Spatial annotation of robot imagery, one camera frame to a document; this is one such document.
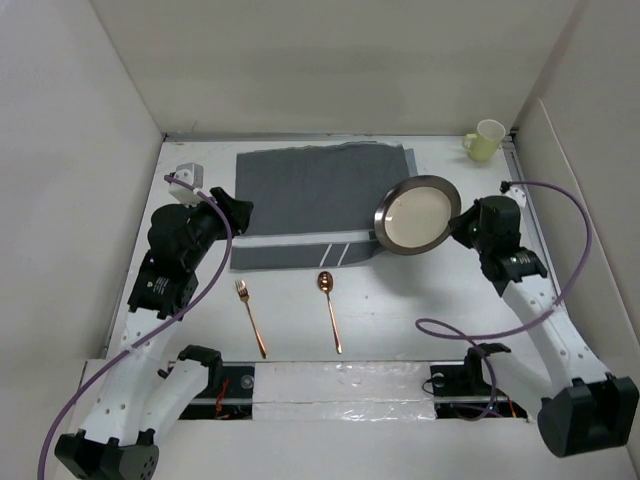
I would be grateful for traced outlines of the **dark rimmed cream plate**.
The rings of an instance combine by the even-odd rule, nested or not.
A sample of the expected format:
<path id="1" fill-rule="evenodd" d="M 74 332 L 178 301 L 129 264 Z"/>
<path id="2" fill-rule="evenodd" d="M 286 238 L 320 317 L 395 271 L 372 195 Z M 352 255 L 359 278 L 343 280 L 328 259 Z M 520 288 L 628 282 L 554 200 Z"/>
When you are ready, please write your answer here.
<path id="1" fill-rule="evenodd" d="M 460 194 L 445 178 L 407 178 L 379 202 L 373 220 L 375 238 L 393 254 L 419 255 L 448 238 L 449 221 L 460 213 Z"/>

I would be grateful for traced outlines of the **grey striped cloth placemat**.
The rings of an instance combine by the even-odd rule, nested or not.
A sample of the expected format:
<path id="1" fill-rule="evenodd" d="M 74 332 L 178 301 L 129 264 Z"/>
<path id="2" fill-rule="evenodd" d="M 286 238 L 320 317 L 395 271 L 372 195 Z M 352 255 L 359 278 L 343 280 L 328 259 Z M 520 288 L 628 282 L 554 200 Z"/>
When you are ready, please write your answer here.
<path id="1" fill-rule="evenodd" d="M 241 153 L 235 194 L 254 205 L 235 239 L 235 271 L 345 267 L 382 252 L 374 213 L 417 173 L 412 150 L 350 142 Z"/>

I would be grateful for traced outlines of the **copper fork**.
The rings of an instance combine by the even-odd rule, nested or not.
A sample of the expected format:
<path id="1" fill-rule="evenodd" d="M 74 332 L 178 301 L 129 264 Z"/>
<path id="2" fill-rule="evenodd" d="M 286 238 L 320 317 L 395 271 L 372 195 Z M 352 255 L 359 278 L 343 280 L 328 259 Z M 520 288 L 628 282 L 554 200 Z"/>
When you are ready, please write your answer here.
<path id="1" fill-rule="evenodd" d="M 254 319 L 254 316 L 253 316 L 253 313 L 251 311 L 251 307 L 250 307 L 250 304 L 249 304 L 250 296 L 249 296 L 249 292 L 248 292 L 248 289 L 247 289 L 246 282 L 244 280 L 242 280 L 242 279 L 236 280 L 235 281 L 235 289 L 236 289 L 236 292 L 238 294 L 238 297 L 239 297 L 240 301 L 245 306 L 245 309 L 246 309 L 247 315 L 249 317 L 249 320 L 250 320 L 250 323 L 251 323 L 251 327 L 252 327 L 252 330 L 254 332 L 254 336 L 255 336 L 259 351 L 260 351 L 260 355 L 261 355 L 261 357 L 263 359 L 267 359 L 268 358 L 268 353 L 267 353 L 266 345 L 265 345 L 264 340 L 262 338 L 262 335 L 261 335 L 261 333 L 260 333 L 260 331 L 259 331 L 259 329 L 257 327 L 257 324 L 255 322 L 255 319 Z"/>

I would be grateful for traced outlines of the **pale green mug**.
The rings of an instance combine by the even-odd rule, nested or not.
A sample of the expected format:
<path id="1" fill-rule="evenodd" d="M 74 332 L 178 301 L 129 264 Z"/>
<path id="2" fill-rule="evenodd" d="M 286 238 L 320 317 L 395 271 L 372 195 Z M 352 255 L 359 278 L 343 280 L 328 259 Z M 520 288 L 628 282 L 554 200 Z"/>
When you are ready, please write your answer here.
<path id="1" fill-rule="evenodd" d="M 473 133 L 464 136 L 462 147 L 472 160 L 485 162 L 492 158 L 505 136 L 506 128 L 500 122 L 484 119 Z"/>

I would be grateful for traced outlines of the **copper spoon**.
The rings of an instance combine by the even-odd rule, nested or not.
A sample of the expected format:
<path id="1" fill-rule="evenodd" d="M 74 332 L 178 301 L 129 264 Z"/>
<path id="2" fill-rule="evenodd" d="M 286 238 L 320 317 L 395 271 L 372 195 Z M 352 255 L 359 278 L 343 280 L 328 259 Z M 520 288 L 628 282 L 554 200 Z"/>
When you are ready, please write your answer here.
<path id="1" fill-rule="evenodd" d="M 320 272 L 317 277 L 317 286 L 326 296 L 327 306 L 328 306 L 328 311 L 329 311 L 330 321 L 331 321 L 331 327 L 332 327 L 332 333 L 333 333 L 333 338 L 335 343 L 335 349 L 338 354 L 342 354 L 343 353 L 342 342 L 341 342 L 339 331 L 337 328 L 335 313 L 334 313 L 334 309 L 333 309 L 333 305 L 330 297 L 330 294 L 334 287 L 334 279 L 332 274 L 329 271 Z"/>

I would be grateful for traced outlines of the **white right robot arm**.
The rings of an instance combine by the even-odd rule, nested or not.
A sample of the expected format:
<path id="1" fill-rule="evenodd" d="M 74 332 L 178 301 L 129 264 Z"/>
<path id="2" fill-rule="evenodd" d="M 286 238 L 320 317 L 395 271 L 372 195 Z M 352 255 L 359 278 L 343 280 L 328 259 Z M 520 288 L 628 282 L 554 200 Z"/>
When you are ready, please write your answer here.
<path id="1" fill-rule="evenodd" d="M 481 271 L 516 314 L 543 360 L 538 374 L 510 350 L 462 369 L 462 381 L 483 394 L 496 384 L 533 416 L 544 444 L 562 458 L 627 444 L 639 391 L 592 352 L 555 297 L 538 256 L 521 246 L 520 208 L 506 196 L 474 201 L 450 220 L 454 240 L 475 250 Z"/>

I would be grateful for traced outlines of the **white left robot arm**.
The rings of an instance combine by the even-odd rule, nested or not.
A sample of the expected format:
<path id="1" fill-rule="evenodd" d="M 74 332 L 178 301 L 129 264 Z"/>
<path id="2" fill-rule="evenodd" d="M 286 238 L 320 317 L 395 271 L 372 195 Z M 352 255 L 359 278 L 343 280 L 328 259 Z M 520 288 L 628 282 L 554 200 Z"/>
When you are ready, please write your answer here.
<path id="1" fill-rule="evenodd" d="M 230 246 L 243 234 L 254 205 L 216 187 L 198 197 L 158 208 L 151 216 L 146 252 L 127 302 L 119 353 L 95 374 L 104 382 L 87 418 L 57 440 L 54 455 L 78 479 L 150 479 L 160 440 L 197 396 L 222 387 L 219 351 L 185 347 L 175 364 L 160 364 L 186 313 L 209 292 L 196 269 L 216 241 Z"/>

